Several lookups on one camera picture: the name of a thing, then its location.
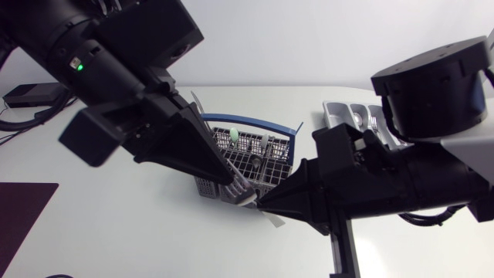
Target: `dishwasher cutlery basket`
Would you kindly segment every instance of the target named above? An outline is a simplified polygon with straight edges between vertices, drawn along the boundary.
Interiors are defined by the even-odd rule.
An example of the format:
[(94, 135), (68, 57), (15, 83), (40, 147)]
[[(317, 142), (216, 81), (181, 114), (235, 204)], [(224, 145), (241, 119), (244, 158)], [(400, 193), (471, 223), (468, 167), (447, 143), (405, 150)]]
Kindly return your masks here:
[[(241, 117), (228, 114), (202, 114), (205, 121), (228, 122), (248, 125), (287, 136), (288, 139), (269, 137), (266, 149), (261, 148), (262, 134), (251, 134), (239, 131), (239, 140), (234, 145), (230, 138), (230, 130), (213, 127), (211, 135), (224, 158), (229, 159), (247, 178), (258, 198), (275, 188), (292, 171), (293, 154), (295, 151), (296, 131), (265, 120)], [(223, 202), (233, 203), (222, 185), (203, 178), (195, 177), (200, 196), (207, 198), (219, 197)]]

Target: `black cylindrical motor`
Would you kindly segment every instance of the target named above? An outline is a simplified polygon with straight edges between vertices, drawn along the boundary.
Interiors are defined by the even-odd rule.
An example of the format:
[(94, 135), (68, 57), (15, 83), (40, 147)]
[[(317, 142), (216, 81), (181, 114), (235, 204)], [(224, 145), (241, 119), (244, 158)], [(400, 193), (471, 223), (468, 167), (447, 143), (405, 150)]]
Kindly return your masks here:
[(469, 129), (486, 116), (479, 71), (490, 65), (485, 36), (433, 49), (372, 76), (392, 133), (430, 141)]

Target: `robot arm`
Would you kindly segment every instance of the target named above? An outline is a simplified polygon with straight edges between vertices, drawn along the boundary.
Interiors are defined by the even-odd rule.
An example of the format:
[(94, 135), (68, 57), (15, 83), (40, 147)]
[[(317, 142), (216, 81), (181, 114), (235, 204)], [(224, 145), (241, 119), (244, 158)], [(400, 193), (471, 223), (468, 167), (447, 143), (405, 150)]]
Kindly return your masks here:
[[(494, 176), (486, 160), (494, 117), (486, 119), (479, 78), (484, 70), (493, 83), (489, 64), (480, 37), (380, 71), (372, 81), (387, 127), (413, 144), (390, 151), (372, 131), (346, 124), (315, 131), (317, 158), (302, 160), (258, 208), (331, 234), (334, 278), (359, 277), (351, 219), (401, 213), (416, 225), (441, 225), (467, 205), (477, 221), (493, 220)], [(443, 206), (449, 207), (438, 217), (408, 213)]]
[[(71, 151), (98, 166), (122, 145), (137, 162), (229, 184), (195, 104), (166, 71), (202, 39), (178, 0), (0, 2), (0, 65), (20, 46), (88, 105), (60, 138)], [(359, 276), (351, 219), (450, 206), (440, 222), (459, 205), (479, 222), (494, 219), (494, 177), (464, 152), (493, 141), (479, 139), (492, 123), (479, 81), (489, 64), (486, 40), (477, 38), (379, 72), (372, 80), (387, 126), (413, 145), (390, 151), (371, 131), (346, 125), (316, 131), (318, 158), (302, 160), (258, 208), (331, 234), (333, 277)]]
[(88, 105), (59, 139), (88, 164), (122, 145), (136, 162), (232, 182), (195, 103), (166, 70), (203, 40), (180, 1), (4, 1), (0, 31), (2, 57), (20, 46)]

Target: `wire rack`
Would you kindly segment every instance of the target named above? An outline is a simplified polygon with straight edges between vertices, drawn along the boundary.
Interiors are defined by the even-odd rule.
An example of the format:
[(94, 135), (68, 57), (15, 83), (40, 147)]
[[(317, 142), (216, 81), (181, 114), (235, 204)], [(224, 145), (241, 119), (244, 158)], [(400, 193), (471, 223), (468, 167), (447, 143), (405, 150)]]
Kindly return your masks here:
[[(223, 157), (229, 159), (251, 182), (258, 198), (275, 188), (292, 171), (292, 165), (288, 162), (289, 140), (269, 137), (268, 145), (263, 150), (262, 135), (239, 131), (239, 140), (233, 144), (230, 130), (214, 127), (212, 137)], [(220, 197), (223, 202), (233, 203), (221, 185), (197, 177), (195, 181), (200, 196)]]

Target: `white table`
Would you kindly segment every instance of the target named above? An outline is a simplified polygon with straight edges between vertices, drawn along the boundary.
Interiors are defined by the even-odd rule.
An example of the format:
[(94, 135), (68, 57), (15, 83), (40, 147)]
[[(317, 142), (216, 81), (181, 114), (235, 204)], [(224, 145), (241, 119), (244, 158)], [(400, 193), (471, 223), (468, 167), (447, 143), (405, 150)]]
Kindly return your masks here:
[[(179, 89), (189, 101), (193, 90), (206, 113), (256, 117), (291, 128), (305, 122), (296, 138), (294, 170), (301, 158), (316, 157), (310, 135), (324, 126), (324, 100), (379, 101), (373, 92), (343, 87)], [(257, 211), (200, 197), (190, 175), (134, 163), (123, 148), (100, 168), (85, 165), (57, 141), (82, 107), (78, 103), (0, 147), (2, 181), (60, 184), (6, 278), (333, 273), (329, 237), (303, 222), (285, 219), (286, 225), (275, 229)], [(434, 228), (415, 227), (395, 215), (359, 219), (354, 234), (362, 277), (492, 277), (494, 224), (477, 224), (467, 209)]]

